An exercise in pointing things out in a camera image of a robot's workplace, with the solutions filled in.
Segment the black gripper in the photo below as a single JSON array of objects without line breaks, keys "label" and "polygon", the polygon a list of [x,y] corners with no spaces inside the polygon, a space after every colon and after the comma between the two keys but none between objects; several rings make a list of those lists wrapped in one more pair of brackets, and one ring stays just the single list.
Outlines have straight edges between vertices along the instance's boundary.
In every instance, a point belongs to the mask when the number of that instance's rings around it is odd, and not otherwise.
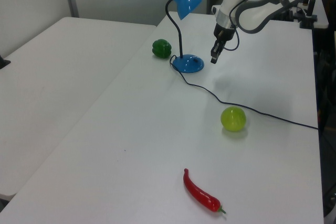
[{"label": "black gripper", "polygon": [[211,49],[211,63],[217,63],[222,51],[224,50],[227,41],[232,40],[235,30],[232,27],[224,28],[216,24],[214,29],[214,36],[216,42]]}]

